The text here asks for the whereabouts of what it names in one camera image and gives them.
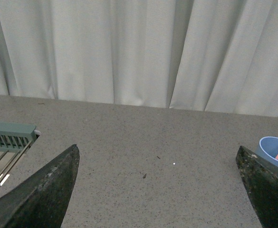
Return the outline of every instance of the white curtain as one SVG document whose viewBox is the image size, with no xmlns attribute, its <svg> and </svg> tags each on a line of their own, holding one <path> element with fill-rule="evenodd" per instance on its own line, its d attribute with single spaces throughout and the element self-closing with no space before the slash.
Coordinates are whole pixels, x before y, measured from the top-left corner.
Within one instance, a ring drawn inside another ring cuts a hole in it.
<svg viewBox="0 0 278 228">
<path fill-rule="evenodd" d="M 278 0 L 0 0 L 0 94 L 278 116 Z"/>
</svg>

